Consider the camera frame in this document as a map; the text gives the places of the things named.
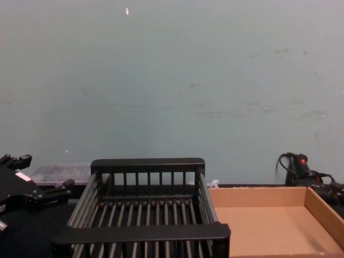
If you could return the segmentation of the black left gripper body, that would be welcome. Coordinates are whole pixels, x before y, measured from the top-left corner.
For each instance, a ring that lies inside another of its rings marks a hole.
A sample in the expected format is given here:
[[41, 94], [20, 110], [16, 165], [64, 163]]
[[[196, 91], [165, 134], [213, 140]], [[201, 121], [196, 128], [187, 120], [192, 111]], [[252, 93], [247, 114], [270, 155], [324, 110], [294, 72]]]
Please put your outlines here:
[[20, 208], [29, 208], [29, 198], [36, 183], [20, 169], [1, 167], [1, 212], [7, 213]]

